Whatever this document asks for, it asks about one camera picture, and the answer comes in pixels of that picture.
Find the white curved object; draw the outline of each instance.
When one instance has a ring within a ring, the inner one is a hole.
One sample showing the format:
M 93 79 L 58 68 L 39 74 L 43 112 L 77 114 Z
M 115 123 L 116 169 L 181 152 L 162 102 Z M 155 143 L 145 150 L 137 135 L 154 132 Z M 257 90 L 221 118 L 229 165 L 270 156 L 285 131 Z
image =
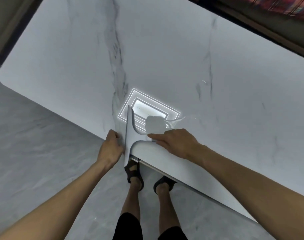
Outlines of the white curved object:
M 134 111 L 130 105 L 128 105 L 128 116 L 126 122 L 126 133 L 125 133 L 125 157 L 124 157 L 124 166 L 129 162 L 131 148 L 134 143 L 137 141 L 152 141 L 151 138 L 146 135 L 138 133 L 134 124 Z

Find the black shorts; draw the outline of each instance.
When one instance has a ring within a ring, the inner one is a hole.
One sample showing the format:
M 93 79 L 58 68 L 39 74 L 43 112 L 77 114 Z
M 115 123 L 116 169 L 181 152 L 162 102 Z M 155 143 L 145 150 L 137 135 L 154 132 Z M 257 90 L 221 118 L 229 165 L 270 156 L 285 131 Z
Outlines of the black shorts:
M 138 219 L 130 214 L 123 213 L 116 225 L 113 240 L 142 240 L 142 228 Z M 160 235 L 158 240 L 188 240 L 180 227 L 174 226 Z

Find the forearm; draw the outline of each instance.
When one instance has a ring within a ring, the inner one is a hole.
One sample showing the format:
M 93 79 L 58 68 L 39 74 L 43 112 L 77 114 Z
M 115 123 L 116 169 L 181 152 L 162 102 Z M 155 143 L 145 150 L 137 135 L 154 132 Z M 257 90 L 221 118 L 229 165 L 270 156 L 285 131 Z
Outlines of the forearm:
M 192 157 L 276 239 L 304 239 L 304 196 L 206 146 Z
M 0 240 L 62 240 L 99 180 L 105 166 L 93 164 L 85 173 L 6 230 Z

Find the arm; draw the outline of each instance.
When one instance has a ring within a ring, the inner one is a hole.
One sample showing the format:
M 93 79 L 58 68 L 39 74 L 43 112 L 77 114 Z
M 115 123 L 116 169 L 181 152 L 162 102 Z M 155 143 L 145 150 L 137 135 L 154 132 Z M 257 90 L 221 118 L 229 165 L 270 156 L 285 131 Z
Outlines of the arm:
M 119 160 L 123 147 L 110 130 L 97 161 L 80 177 L 16 222 L 0 240 L 61 240 L 69 232 L 86 199 L 100 179 Z
M 185 129 L 149 134 L 215 177 L 278 240 L 304 240 L 304 196 L 201 145 Z

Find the right hand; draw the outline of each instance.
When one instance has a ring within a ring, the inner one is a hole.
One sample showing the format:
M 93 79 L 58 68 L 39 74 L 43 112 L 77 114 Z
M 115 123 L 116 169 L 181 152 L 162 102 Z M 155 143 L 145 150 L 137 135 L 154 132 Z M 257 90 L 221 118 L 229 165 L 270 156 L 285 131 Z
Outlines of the right hand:
M 202 146 L 195 137 L 186 129 L 172 129 L 164 134 L 148 134 L 156 143 L 170 153 L 187 159 L 193 163 L 198 163 L 194 157 L 196 151 Z

